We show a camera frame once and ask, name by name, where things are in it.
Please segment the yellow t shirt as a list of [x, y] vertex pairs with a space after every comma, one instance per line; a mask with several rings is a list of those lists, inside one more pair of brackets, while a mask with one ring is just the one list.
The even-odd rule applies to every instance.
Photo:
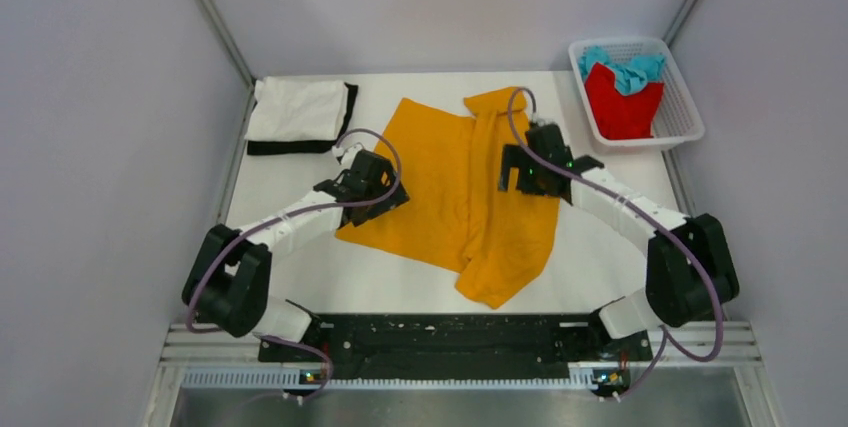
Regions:
[[410, 199], [336, 237], [453, 271], [460, 294], [496, 309], [543, 272], [560, 202], [498, 188], [504, 146], [529, 127], [525, 96], [507, 87], [464, 105], [467, 117], [400, 101], [376, 151], [395, 147]]

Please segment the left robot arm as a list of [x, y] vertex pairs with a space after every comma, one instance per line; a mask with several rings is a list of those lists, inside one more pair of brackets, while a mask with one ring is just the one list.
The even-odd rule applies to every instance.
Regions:
[[225, 332], [282, 339], [297, 360], [319, 351], [313, 316], [272, 297], [275, 261], [347, 226], [360, 226], [409, 199], [395, 162], [359, 145], [344, 151], [341, 170], [294, 204], [240, 228], [218, 224], [203, 239], [182, 290], [193, 333]]

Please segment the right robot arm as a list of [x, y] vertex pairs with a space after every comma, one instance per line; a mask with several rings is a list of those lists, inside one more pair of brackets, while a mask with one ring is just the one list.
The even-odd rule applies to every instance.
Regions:
[[560, 198], [607, 224], [646, 259], [644, 287], [590, 313], [586, 344], [594, 356], [612, 359], [627, 337], [661, 325], [681, 327], [738, 296], [717, 218], [665, 208], [615, 179], [600, 160], [573, 156], [555, 124], [534, 123], [525, 138], [525, 147], [503, 147], [499, 190]]

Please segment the red t shirt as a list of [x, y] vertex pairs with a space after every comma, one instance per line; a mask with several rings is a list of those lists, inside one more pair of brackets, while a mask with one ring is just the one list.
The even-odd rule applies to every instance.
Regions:
[[595, 64], [584, 87], [603, 138], [624, 141], [653, 137], [653, 121], [664, 96], [663, 83], [649, 82], [640, 92], [623, 95], [615, 87], [614, 72]]

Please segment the folded black t shirt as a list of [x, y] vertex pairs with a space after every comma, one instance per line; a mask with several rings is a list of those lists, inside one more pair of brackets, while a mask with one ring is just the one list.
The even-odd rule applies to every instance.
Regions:
[[347, 131], [359, 87], [340, 80], [266, 77], [256, 82], [256, 105], [245, 140], [249, 156], [321, 154]]

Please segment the teal t shirt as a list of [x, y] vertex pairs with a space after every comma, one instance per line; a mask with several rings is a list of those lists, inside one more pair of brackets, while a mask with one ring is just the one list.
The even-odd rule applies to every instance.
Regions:
[[589, 47], [578, 58], [578, 70], [583, 81], [588, 80], [595, 65], [602, 65], [613, 73], [615, 88], [624, 96], [635, 95], [649, 83], [660, 82], [665, 64], [666, 56], [663, 54], [636, 55], [627, 62], [617, 62], [599, 46]]

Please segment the folded white t shirt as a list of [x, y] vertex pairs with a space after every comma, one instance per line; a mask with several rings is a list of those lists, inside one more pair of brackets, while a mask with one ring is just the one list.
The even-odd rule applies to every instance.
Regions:
[[265, 77], [256, 82], [254, 98], [248, 141], [330, 141], [342, 131], [352, 94], [340, 80]]

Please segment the white plastic basket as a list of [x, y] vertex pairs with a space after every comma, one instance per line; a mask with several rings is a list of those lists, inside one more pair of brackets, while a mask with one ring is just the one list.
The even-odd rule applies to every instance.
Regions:
[[[642, 54], [663, 54], [666, 64], [662, 72], [664, 96], [652, 125], [652, 138], [613, 141], [603, 138], [593, 119], [589, 100], [578, 70], [578, 58], [592, 46], [609, 52], [617, 62], [627, 62]], [[611, 37], [582, 40], [568, 49], [571, 65], [577, 80], [584, 111], [591, 129], [591, 142], [598, 153], [635, 153], [664, 151], [681, 143], [703, 137], [705, 128], [695, 103], [665, 42], [653, 37]]]

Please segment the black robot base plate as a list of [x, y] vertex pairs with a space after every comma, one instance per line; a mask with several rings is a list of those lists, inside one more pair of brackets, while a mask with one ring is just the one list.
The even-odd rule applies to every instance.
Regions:
[[262, 363], [318, 361], [335, 380], [563, 380], [578, 362], [648, 361], [646, 332], [608, 341], [580, 314], [329, 314], [307, 351], [264, 341]]

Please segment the left aluminium frame post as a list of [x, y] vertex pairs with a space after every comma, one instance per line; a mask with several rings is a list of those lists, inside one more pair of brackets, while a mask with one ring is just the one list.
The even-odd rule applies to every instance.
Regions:
[[255, 77], [237, 46], [236, 40], [220, 13], [215, 0], [195, 0], [212, 34], [223, 49], [228, 61], [247, 88], [254, 86]]

